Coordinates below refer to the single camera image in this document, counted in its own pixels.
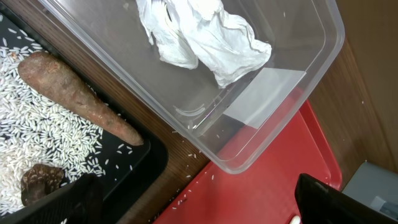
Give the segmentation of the brown carrot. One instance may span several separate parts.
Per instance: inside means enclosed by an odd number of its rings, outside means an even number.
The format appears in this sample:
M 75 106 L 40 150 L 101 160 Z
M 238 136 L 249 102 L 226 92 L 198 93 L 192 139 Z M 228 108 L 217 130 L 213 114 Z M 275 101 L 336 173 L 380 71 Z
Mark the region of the brown carrot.
M 138 131 L 106 106 L 63 61 L 46 52 L 35 52 L 17 69 L 21 79 L 41 95 L 132 146 L 143 145 Z

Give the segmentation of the white plastic spoon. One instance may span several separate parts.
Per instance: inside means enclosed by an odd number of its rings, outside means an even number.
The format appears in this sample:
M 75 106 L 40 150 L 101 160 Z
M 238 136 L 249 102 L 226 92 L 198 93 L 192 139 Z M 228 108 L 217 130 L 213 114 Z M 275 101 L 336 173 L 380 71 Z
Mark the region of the white plastic spoon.
M 289 224 L 301 224 L 301 218 L 298 215 L 296 215 L 292 217 Z

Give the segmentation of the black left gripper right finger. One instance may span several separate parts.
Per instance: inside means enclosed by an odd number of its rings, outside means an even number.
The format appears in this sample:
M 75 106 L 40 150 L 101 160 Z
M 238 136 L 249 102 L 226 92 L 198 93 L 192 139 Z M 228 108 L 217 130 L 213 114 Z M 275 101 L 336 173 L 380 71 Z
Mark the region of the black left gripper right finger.
M 395 224 L 395 220 L 304 173 L 298 177 L 295 201 L 303 224 Z

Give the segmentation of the white napkin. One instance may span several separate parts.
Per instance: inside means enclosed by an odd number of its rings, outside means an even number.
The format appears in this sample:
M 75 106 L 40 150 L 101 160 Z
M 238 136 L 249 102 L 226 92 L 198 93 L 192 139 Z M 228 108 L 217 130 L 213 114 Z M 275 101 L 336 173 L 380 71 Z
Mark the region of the white napkin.
M 160 60 L 190 70 L 206 65 L 225 88 L 261 68 L 270 44 L 257 40 L 247 20 L 224 9 L 221 0 L 137 0 L 149 43 Z

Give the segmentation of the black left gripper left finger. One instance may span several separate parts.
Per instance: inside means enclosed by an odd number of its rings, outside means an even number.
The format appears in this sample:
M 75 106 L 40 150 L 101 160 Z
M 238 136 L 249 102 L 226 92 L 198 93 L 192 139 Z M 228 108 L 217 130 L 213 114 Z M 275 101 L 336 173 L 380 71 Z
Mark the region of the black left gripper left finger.
M 1 224 L 100 223 L 103 186 L 94 174 L 45 196 L 33 205 L 1 219 Z

